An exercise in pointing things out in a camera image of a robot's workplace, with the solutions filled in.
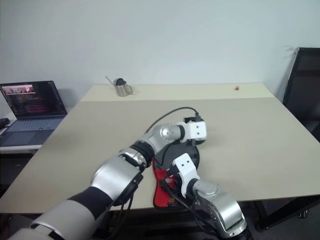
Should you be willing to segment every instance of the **laptop screen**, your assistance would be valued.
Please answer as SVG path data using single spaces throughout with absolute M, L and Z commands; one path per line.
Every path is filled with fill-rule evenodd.
M 17 119 L 67 114 L 53 81 L 5 83 L 0 91 Z

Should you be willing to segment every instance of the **table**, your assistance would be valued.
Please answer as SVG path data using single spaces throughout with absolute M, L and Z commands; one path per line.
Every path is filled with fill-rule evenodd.
M 198 174 L 221 184 L 238 201 L 320 194 L 320 144 L 262 83 L 137 85 L 118 97 L 95 85 L 65 117 L 0 199 L 2 213 L 43 213 L 83 191 L 97 168 L 134 143 L 159 116 L 181 106 L 207 124 Z M 182 110 L 162 123 L 193 112 Z M 132 208 L 152 208 L 151 168 Z
M 72 109 L 71 107 L 65 108 L 67 112 L 70 112 Z M 10 120 L 10 126 L 14 123 L 15 120 L 17 120 L 14 113 L 11 111 L 9 112 L 5 118 L 8 118 Z M 0 130 L 0 135 L 6 130 L 7 128 L 3 128 Z M 38 149 L 40 149 L 42 145 L 21 145 L 21 146 L 0 146 L 0 153 L 1 154 L 22 154 L 22 153 L 31 153 L 35 154 Z

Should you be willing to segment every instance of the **white wall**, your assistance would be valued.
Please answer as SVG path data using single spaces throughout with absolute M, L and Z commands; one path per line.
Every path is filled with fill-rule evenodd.
M 319 0 L 0 4 L 0 82 L 53 80 L 67 106 L 105 75 L 130 84 L 264 82 L 281 97 L 294 48 L 320 47 Z

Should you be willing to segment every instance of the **laptop keyboard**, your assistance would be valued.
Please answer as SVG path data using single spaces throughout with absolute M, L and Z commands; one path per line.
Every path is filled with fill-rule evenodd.
M 18 120 L 8 128 L 7 132 L 54 130 L 62 120 L 63 118 Z

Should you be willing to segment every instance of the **laptop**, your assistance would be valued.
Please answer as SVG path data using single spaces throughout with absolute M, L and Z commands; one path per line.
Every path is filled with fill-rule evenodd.
M 0 135 L 0 147 L 42 145 L 67 115 L 53 81 L 2 83 L 16 121 Z

